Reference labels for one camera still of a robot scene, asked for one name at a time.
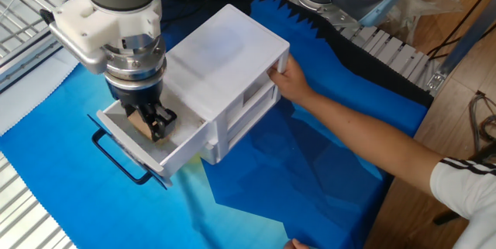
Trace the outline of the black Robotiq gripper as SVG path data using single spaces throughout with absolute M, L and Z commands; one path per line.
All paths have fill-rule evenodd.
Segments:
M 158 103 L 163 89 L 162 78 L 153 76 L 140 81 L 126 81 L 106 76 L 105 80 L 112 97 L 122 102 L 127 118 L 133 114 L 144 118 L 153 142 L 165 139 L 173 132 L 177 114 Z M 145 105 L 143 113 L 140 105 Z

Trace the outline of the person's right hand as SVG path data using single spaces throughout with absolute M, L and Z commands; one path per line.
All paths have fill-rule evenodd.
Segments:
M 276 67 L 271 67 L 267 74 L 279 88 L 281 94 L 296 104 L 304 105 L 316 95 L 315 91 L 308 85 L 300 65 L 291 54 L 288 55 L 284 72 L 281 73 L 277 71 Z

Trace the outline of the person's left hand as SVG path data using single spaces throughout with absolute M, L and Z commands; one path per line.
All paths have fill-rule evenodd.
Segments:
M 310 249 L 310 247 L 297 239 L 291 239 L 284 245 L 284 249 Z

